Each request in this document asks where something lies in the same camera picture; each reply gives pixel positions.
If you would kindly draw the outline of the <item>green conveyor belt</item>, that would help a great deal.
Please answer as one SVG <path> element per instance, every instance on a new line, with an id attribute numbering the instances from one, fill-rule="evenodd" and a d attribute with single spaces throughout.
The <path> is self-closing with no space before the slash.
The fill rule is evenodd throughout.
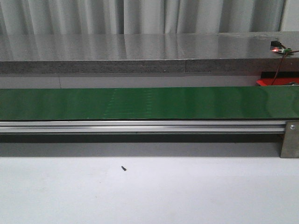
<path id="1" fill-rule="evenodd" d="M 286 86 L 2 89 L 1 120 L 297 119 Z"/>

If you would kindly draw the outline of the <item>red plastic tray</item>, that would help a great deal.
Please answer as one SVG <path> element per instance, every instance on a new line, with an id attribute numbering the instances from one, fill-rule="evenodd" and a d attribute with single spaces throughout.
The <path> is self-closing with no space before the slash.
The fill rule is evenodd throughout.
<path id="1" fill-rule="evenodd" d="M 259 86 L 271 86 L 271 85 L 287 85 L 287 86 L 298 86 L 299 78 L 298 77 L 283 77 L 283 78 L 261 78 L 256 81 L 256 84 Z"/>

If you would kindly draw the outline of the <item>small sensor circuit board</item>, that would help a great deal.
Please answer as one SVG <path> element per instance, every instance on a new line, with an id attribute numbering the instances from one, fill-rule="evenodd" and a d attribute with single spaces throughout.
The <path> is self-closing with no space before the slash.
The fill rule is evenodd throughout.
<path id="1" fill-rule="evenodd" d="M 279 41 L 271 41 L 270 50 L 275 53 L 279 54 L 286 54 L 292 52 L 291 48 L 285 47 L 281 42 Z"/>

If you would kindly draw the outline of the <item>white curtain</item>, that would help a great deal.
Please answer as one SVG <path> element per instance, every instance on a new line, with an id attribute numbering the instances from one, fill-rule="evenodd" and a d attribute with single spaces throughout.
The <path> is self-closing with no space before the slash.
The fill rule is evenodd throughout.
<path id="1" fill-rule="evenodd" d="M 3 35 L 297 31 L 296 0 L 3 0 Z"/>

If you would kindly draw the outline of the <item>aluminium conveyor frame rail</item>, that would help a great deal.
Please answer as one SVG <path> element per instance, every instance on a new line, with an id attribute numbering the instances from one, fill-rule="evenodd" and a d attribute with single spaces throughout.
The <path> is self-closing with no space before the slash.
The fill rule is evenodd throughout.
<path id="1" fill-rule="evenodd" d="M 284 120 L 3 121 L 1 133 L 283 132 Z"/>

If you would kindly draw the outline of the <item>steel conveyor support bracket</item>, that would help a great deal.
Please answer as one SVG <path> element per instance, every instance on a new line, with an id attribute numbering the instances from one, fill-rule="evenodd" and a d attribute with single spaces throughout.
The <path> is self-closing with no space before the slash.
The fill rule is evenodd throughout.
<path id="1" fill-rule="evenodd" d="M 285 126 L 284 140 L 280 154 L 281 158 L 299 157 L 299 122 L 289 121 Z"/>

